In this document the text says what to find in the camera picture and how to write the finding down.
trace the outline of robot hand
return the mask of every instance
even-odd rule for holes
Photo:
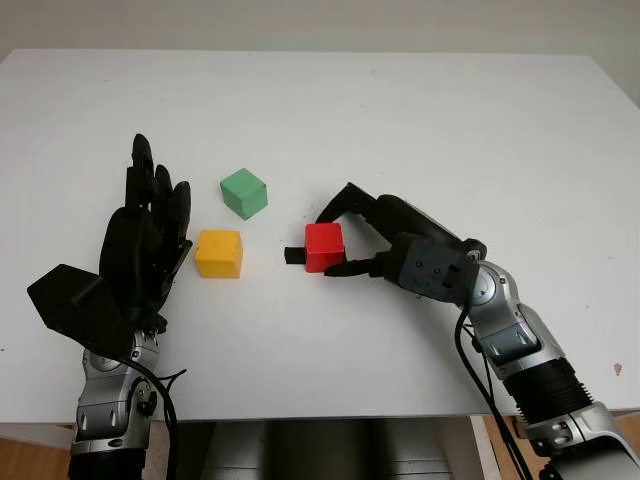
[[[69,477],[140,479],[151,416],[164,400],[175,477],[177,419],[167,390],[152,373],[159,315],[192,243],[187,182],[155,174],[149,142],[136,135],[124,207],[115,211],[100,254],[100,275],[58,265],[27,291],[47,327],[83,345],[84,391],[76,411]]]
[[[640,478],[640,460],[609,411],[593,402],[540,317],[520,302],[513,277],[484,260],[487,250],[481,242],[462,241],[400,198],[374,199],[351,183],[317,222],[332,222],[347,212],[362,215],[391,248],[371,259],[331,266],[325,275],[382,276],[405,290],[462,307],[456,348],[496,417],[521,478],[532,477],[493,396],[462,348],[460,335],[467,315],[474,330],[472,345],[514,397],[535,452],[552,459],[540,478]]]
[[[487,253],[478,240],[462,241],[404,200],[393,195],[374,199],[352,183],[331,200],[316,222],[333,222],[344,213],[362,215],[391,248],[374,258],[329,267],[325,275],[368,273],[434,300],[455,304],[466,301],[478,275],[477,260]]]

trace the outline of wire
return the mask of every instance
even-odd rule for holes
[[[487,402],[487,405],[489,406],[489,409],[491,410],[491,414],[493,415],[493,418],[495,419],[496,424],[498,425],[498,430],[500,431],[500,436],[502,437],[502,441],[507,446],[507,450],[509,451],[509,456],[511,457],[511,461],[513,462],[518,472],[518,476],[523,480],[533,480],[533,477],[531,476],[531,472],[529,471],[529,467],[527,466],[522,456],[522,452],[520,452],[518,445],[513,439],[513,436],[511,435],[511,432],[509,431],[509,428],[507,427],[507,424],[505,423],[504,418],[502,418],[502,415],[500,414],[500,411],[498,410],[498,407],[496,406],[492,395],[489,395],[489,393],[487,392],[487,389],[484,387],[482,381],[480,380],[480,377],[478,377],[478,374],[475,372],[475,370],[471,366],[471,363],[469,363],[467,354],[465,353],[462,347],[462,330],[464,327],[464,321],[469,315],[470,309],[471,309],[470,302],[468,301],[465,302],[462,308],[462,312],[460,312],[460,316],[458,317],[458,321],[456,322],[456,328],[454,333],[456,350],[458,351],[458,355],[460,355],[460,359],[462,360],[464,367],[467,369],[469,376],[471,376],[471,379],[476,384],[476,387],[478,387],[478,390],[480,390],[480,393],[482,394],[483,398]]]
[[[180,377],[180,375],[184,375],[185,373],[187,373],[187,369],[183,368],[178,373],[174,373],[173,375],[167,375],[166,377],[158,377],[158,380],[169,380],[169,383],[167,384],[167,392],[168,392],[169,390],[171,390],[171,385],[173,385],[173,382],[175,382],[178,379],[178,377]]]
[[[167,480],[176,480],[176,474],[178,469],[178,419],[176,417],[176,410],[173,406],[173,402],[171,401],[171,396],[169,395],[169,390],[166,388],[160,379],[156,377],[151,370],[149,370],[144,365],[140,365],[139,363],[134,362],[129,358],[116,358],[114,359],[120,363],[127,365],[128,367],[133,368],[138,373],[144,375],[147,380],[149,380],[155,389],[158,391],[160,396],[162,397],[162,401],[164,404],[164,421],[167,425],[167,430],[169,431],[169,460],[167,461]],[[186,370],[177,373],[176,375],[172,375],[171,377],[175,380],[180,375],[182,375]]]
[[[471,325],[470,323],[464,323],[462,325],[462,329],[467,332],[467,335],[469,335],[469,337],[471,337],[472,340],[475,340],[476,336],[471,333],[471,330],[469,330],[470,328],[473,328],[473,325]],[[495,401],[495,397],[493,396],[493,382],[491,381],[491,372],[489,372],[489,361],[487,360],[487,356],[484,354],[483,351],[480,352],[480,354],[482,355],[482,360],[484,361],[484,373],[487,376],[487,385],[489,386],[489,397],[491,397],[491,400]]]
[[[491,382],[491,372],[489,371],[489,361],[487,360],[487,356],[482,353],[482,360],[484,360],[484,373],[487,374],[487,385],[489,385],[489,396],[491,400],[495,402],[495,397],[493,396],[493,382]]]

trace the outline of cube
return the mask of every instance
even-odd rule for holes
[[[196,247],[196,266],[205,278],[240,278],[242,239],[239,232],[203,230]]]
[[[267,206],[267,185],[246,168],[220,182],[220,189],[227,207],[244,220]]]
[[[344,242],[339,223],[310,223],[304,233],[307,272],[324,272],[331,265],[344,261]]]

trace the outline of wooden floor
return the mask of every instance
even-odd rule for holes
[[[64,480],[69,452],[0,438],[2,480]]]

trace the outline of table surface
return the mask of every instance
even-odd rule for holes
[[[191,183],[189,238],[244,243],[240,280],[202,279],[190,255],[162,310],[157,372],[189,370],[179,418],[487,411],[455,307],[285,265],[347,181],[481,239],[594,397],[640,407],[640,112],[589,58],[23,50],[0,65],[1,422],[74,418],[81,347],[26,287],[58,263],[97,271],[137,132]],[[218,186],[241,167],[268,186],[248,221]],[[387,248],[342,224],[350,258]],[[498,404],[515,410],[501,387]]]

